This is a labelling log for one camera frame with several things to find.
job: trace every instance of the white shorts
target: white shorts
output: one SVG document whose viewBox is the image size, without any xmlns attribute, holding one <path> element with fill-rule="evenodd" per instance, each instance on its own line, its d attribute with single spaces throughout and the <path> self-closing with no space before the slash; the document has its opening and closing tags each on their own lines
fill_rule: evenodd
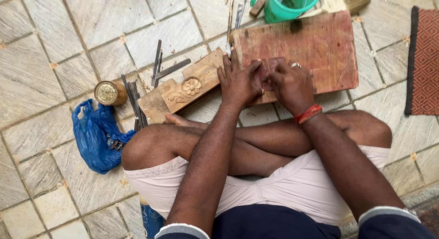
<svg viewBox="0 0 439 239">
<path fill-rule="evenodd" d="M 359 148 L 378 169 L 385 166 L 390 149 Z M 151 208 L 166 219 L 188 163 L 176 157 L 152 168 L 125 170 L 125 174 Z M 252 204 L 289 207 L 328 225 L 338 225 L 349 212 L 315 150 L 297 157 L 267 178 L 247 181 L 227 176 L 216 216 L 228 209 Z"/>
</svg>

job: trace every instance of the ring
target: ring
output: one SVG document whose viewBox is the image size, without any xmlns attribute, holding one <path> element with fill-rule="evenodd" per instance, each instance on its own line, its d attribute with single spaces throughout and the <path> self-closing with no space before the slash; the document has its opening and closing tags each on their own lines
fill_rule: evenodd
<svg viewBox="0 0 439 239">
<path fill-rule="evenodd" d="M 291 64 L 291 68 L 293 68 L 294 66 L 297 66 L 300 69 L 302 68 L 302 66 L 298 62 L 295 62 L 295 63 Z"/>
</svg>

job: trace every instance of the green bucket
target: green bucket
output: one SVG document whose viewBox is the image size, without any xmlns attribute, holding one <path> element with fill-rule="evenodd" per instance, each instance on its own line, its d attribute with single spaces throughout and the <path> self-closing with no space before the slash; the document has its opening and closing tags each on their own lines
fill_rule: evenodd
<svg viewBox="0 0 439 239">
<path fill-rule="evenodd" d="M 286 21 L 297 18 L 312 8 L 319 0 L 267 0 L 264 18 L 267 23 Z"/>
</svg>

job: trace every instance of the shirt sleeve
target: shirt sleeve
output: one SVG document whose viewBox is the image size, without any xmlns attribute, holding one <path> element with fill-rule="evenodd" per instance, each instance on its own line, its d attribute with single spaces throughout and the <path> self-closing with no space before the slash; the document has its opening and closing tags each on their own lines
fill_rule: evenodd
<svg viewBox="0 0 439 239">
<path fill-rule="evenodd" d="M 162 227 L 155 239 L 210 239 L 209 236 L 194 225 L 170 224 Z"/>
<path fill-rule="evenodd" d="M 359 239 L 435 239 L 420 220 L 398 207 L 374 207 L 359 217 Z"/>
</svg>

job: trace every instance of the blue container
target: blue container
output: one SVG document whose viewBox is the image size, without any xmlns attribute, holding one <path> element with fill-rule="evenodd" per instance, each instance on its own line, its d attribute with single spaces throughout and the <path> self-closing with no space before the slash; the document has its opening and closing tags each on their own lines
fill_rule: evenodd
<svg viewBox="0 0 439 239">
<path fill-rule="evenodd" d="M 165 219 L 162 215 L 152 209 L 142 197 L 140 197 L 140 209 L 142 211 L 145 237 L 154 238 L 165 224 Z"/>
</svg>

